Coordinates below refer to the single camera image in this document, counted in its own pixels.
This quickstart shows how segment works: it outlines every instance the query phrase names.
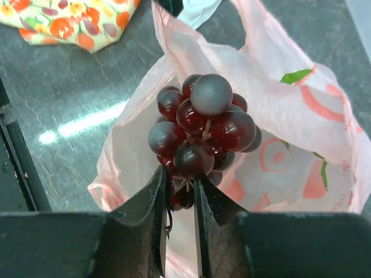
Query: black metal frame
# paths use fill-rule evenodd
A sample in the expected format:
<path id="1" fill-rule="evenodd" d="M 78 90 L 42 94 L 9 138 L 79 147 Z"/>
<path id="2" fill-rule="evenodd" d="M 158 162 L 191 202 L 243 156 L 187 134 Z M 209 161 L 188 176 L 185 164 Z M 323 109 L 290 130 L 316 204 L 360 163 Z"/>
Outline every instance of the black metal frame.
<path id="1" fill-rule="evenodd" d="M 0 80 L 0 211 L 51 211 L 12 106 Z"/>
<path id="2" fill-rule="evenodd" d="M 0 277 L 164 276 L 167 178 L 159 166 L 111 213 L 0 214 Z M 200 277 L 370 277 L 359 215 L 249 213 L 206 177 L 194 211 Z"/>

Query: plastic bag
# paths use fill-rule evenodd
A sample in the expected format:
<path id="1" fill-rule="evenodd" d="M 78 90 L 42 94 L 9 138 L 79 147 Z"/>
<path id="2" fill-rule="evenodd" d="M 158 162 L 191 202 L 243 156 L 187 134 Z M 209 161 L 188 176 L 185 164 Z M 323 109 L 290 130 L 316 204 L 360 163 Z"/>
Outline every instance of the plastic bag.
<path id="1" fill-rule="evenodd" d="M 371 144 L 328 68 L 313 63 L 258 0 L 233 0 L 246 45 L 207 43 L 203 36 L 153 5 L 156 36 L 165 53 L 141 81 L 117 120 L 89 186 L 112 210 L 148 182 L 158 165 L 147 136 L 160 117 L 157 91 L 191 74 L 216 72 L 246 98 L 263 131 L 260 148 L 236 157 L 219 188 L 250 211 L 360 213 L 371 186 Z M 285 74 L 311 73 L 294 85 Z M 167 277 L 197 277 L 193 211 L 174 213 Z"/>

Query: floral fabric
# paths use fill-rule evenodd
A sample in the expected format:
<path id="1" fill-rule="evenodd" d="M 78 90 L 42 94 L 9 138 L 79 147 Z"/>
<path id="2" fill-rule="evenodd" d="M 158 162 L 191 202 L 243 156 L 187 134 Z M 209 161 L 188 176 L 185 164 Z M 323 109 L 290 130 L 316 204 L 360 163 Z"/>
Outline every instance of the floral fabric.
<path id="1" fill-rule="evenodd" d="M 0 23 L 32 45 L 73 43 L 93 53 L 120 39 L 141 0 L 9 0 Z"/>

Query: orange flower print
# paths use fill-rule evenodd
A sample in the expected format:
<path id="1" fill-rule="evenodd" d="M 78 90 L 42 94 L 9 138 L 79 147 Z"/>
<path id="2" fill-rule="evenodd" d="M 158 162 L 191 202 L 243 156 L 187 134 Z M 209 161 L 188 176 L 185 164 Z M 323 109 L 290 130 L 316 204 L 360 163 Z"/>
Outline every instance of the orange flower print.
<path id="1" fill-rule="evenodd" d="M 2 12 L 5 16 L 13 16 L 13 15 L 14 15 L 13 9 L 12 9 L 12 7 L 9 6 L 9 5 L 3 5 L 3 6 L 1 6 L 1 12 Z"/>
<path id="2" fill-rule="evenodd" d="M 95 42 L 94 40 L 86 35 L 85 33 L 80 33 L 77 36 L 77 44 L 86 49 L 87 51 L 92 51 L 95 47 Z"/>
<path id="3" fill-rule="evenodd" d="M 139 6 L 140 0 L 134 0 L 134 7 L 137 8 Z"/>
<path id="4" fill-rule="evenodd" d="M 57 38 L 68 39 L 75 31 L 72 26 L 73 22 L 73 19 L 69 17 L 54 19 L 50 24 L 50 33 Z"/>
<path id="5" fill-rule="evenodd" d="M 25 8 L 29 7 L 31 0 L 10 0 L 9 3 L 17 13 L 20 13 Z"/>
<path id="6" fill-rule="evenodd" d="M 128 12 L 122 12 L 116 17 L 117 26 L 125 30 L 130 20 L 130 14 Z"/>
<path id="7" fill-rule="evenodd" d="M 35 31 L 29 31 L 23 28 L 19 28 L 19 33 L 26 41 L 30 41 L 32 39 L 32 36 L 37 34 L 37 32 Z"/>
<path id="8" fill-rule="evenodd" d="M 94 8 L 87 8 L 85 13 L 81 14 L 83 19 L 88 19 L 91 23 L 98 26 L 100 12 Z"/>
<path id="9" fill-rule="evenodd" d="M 129 0 L 114 0 L 116 4 L 127 4 Z"/>

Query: green leaf print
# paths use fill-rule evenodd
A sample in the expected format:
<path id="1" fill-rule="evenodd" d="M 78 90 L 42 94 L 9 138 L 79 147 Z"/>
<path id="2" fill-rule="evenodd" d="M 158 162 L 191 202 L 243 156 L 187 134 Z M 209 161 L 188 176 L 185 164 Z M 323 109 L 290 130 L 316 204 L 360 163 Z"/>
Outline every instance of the green leaf print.
<path id="1" fill-rule="evenodd" d="M 312 70 L 307 68 L 307 69 L 303 69 L 301 71 L 293 72 L 291 74 L 285 74 L 282 77 L 281 82 L 291 85 L 291 84 L 294 84 L 295 82 L 298 82 L 298 81 L 302 80 L 303 78 L 305 78 L 310 73 L 312 73 Z"/>
<path id="2" fill-rule="evenodd" d="M 329 191 L 327 189 L 326 166 L 327 166 L 327 162 L 326 161 L 323 161 L 322 162 L 322 167 L 321 167 L 321 177 L 322 177 L 323 185 L 325 186 L 326 191 Z"/>
<path id="3" fill-rule="evenodd" d="M 322 159 L 322 160 L 324 159 L 322 155 L 319 155 L 319 154 L 316 153 L 316 152 L 313 152 L 313 154 L 314 154 L 316 157 L 318 157 L 318 158 L 320 158 L 320 159 Z"/>
<path id="4" fill-rule="evenodd" d="M 285 147 L 286 149 L 290 149 L 290 144 L 284 140 L 281 140 L 284 144 L 285 144 Z"/>

